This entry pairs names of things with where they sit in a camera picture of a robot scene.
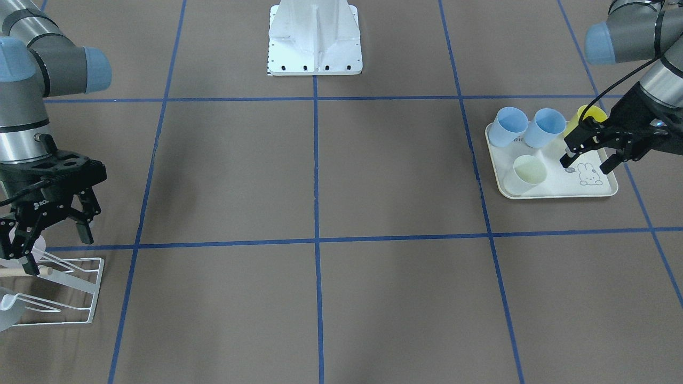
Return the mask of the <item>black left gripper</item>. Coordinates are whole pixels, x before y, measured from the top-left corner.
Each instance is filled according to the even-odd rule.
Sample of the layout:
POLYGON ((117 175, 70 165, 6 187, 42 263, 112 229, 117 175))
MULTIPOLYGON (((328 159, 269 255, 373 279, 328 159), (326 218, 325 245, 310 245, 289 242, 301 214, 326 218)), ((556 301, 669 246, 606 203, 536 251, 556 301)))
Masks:
POLYGON ((567 169, 588 151, 612 148, 616 152, 600 165, 607 175, 622 163, 639 161, 651 150, 682 155, 681 118, 681 106, 659 101, 636 83, 611 109, 607 120, 598 123, 586 117, 579 122, 564 138, 566 153, 560 163, 567 169))

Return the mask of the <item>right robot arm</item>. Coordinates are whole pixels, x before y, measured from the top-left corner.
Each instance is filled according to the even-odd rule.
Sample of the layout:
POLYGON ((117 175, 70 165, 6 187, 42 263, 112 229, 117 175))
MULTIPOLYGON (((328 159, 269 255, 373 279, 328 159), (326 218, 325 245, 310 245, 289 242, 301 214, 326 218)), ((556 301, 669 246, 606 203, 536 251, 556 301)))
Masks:
POLYGON ((92 244, 90 223, 101 208, 93 187, 105 165, 59 150, 44 101, 107 89, 112 67, 99 49, 72 42, 31 1, 2 1, 1 180, 9 206, 2 217, 2 259, 39 275, 33 248, 42 231, 67 219, 92 244))

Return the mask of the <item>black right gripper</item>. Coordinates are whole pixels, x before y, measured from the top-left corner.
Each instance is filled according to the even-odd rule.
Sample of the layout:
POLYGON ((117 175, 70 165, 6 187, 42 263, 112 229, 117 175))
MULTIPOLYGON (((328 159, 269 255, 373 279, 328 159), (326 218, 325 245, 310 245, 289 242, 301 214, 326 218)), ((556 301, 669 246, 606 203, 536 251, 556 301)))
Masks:
POLYGON ((28 275, 39 275, 33 256, 37 239, 45 229, 46 212, 53 204, 60 215, 76 223, 81 243, 93 245, 90 224, 102 212, 93 187, 107 179, 104 163, 73 151, 56 153, 32 162, 2 164, 2 206, 34 212, 10 212, 2 216, 2 259, 16 260, 28 275))

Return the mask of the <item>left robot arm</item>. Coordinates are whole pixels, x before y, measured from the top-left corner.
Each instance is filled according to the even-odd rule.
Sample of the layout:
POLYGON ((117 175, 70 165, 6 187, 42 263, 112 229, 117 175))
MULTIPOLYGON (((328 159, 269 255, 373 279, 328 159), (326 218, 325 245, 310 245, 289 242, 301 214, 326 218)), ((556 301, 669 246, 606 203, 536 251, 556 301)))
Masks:
POLYGON ((565 137, 561 165, 569 168, 580 155, 605 147, 615 152, 600 166, 603 173, 651 150, 681 155, 681 2, 612 1, 607 20, 588 29, 584 50, 590 64, 641 60, 646 73, 604 122, 579 114, 565 137))

